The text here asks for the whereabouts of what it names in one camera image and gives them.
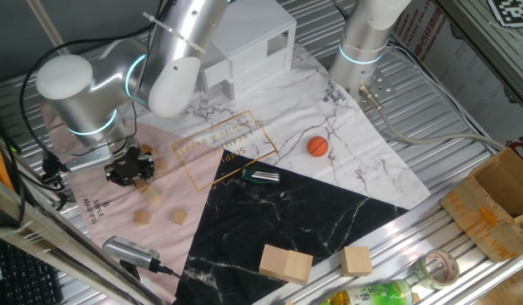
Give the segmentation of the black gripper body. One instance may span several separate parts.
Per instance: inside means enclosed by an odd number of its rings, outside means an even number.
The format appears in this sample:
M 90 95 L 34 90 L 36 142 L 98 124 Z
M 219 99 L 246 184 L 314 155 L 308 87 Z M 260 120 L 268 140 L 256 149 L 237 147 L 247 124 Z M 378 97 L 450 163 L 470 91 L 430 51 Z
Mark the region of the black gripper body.
M 143 152 L 140 147 L 129 147 L 125 155 L 115 159 L 108 170 L 116 170 L 121 174 L 144 174 L 144 167 L 153 164 L 153 155 L 150 152 Z

